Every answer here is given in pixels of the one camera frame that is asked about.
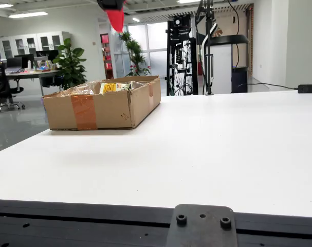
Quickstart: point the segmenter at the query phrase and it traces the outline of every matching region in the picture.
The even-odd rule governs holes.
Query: office desk
[[[44,131],[0,152],[0,199],[312,217],[312,94],[163,97],[135,130]]]
[[[35,71],[35,72],[30,72],[30,73],[7,74],[6,77],[9,80],[39,78],[42,95],[44,95],[43,84],[42,84],[41,78],[54,77],[57,74],[58,74],[57,70],[51,70],[47,72]]]

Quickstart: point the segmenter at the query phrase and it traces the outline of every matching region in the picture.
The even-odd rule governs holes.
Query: power adapter
[[[299,94],[312,94],[312,84],[299,85],[297,89]]]

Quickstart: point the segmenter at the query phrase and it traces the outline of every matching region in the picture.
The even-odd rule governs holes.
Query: white cabinet
[[[40,50],[57,50],[64,40],[70,38],[68,32],[37,33]]]
[[[37,34],[26,34],[11,37],[14,55],[34,54],[40,50],[38,45]]]
[[[57,50],[67,38],[70,38],[70,34],[60,31],[0,38],[0,59],[25,54],[34,54],[36,57],[36,51]]]
[[[11,38],[0,39],[0,59],[13,58],[13,46],[11,44]]]

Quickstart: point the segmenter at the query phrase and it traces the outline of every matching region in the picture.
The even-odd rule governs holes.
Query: ceiling
[[[254,0],[237,0],[232,2],[235,8],[245,8]],[[0,0],[0,4],[12,4],[11,8],[0,9],[0,17],[8,17],[14,13],[27,13],[58,9],[72,6],[97,5],[96,0]],[[198,2],[179,4],[177,0],[126,0],[123,7],[125,22],[133,23],[133,17],[138,17],[143,22],[163,21],[176,14],[194,14]],[[216,11],[230,11],[226,0],[214,0]]]

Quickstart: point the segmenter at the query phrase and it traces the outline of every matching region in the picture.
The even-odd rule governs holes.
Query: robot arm
[[[97,0],[101,9],[106,10],[118,10],[123,8],[124,0]]]
[[[107,13],[112,27],[122,32],[124,25],[124,0],[97,0],[99,6]]]

